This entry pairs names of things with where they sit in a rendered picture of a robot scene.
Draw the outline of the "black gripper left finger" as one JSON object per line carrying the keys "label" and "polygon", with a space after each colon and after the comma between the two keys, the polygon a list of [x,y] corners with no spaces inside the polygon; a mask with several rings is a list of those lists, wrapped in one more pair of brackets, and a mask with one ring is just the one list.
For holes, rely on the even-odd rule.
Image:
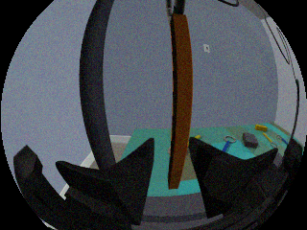
{"label": "black gripper left finger", "polygon": [[55,165],[69,187],[115,203],[130,225],[141,223],[154,168],[154,138],[107,169],[84,168],[62,160]]}

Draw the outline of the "grey ring with orange handle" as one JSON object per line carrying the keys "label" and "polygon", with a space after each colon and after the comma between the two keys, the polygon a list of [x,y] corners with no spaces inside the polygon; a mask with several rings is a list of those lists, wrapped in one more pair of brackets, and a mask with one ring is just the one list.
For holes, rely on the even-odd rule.
{"label": "grey ring with orange handle", "polygon": [[189,142],[189,130],[191,130],[193,60],[188,19],[184,14],[185,0],[174,0],[176,1],[174,8],[172,1],[165,0],[173,49],[172,143],[170,143],[168,187],[179,189]]}

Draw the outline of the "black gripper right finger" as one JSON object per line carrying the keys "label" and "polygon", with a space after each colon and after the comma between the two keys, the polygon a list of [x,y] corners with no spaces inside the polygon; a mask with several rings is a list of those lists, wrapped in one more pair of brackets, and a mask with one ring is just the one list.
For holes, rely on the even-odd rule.
{"label": "black gripper right finger", "polygon": [[189,138],[188,149],[208,219],[221,215],[223,208],[243,191],[254,174],[273,162],[279,150],[270,149],[257,157],[242,160],[195,137]]}

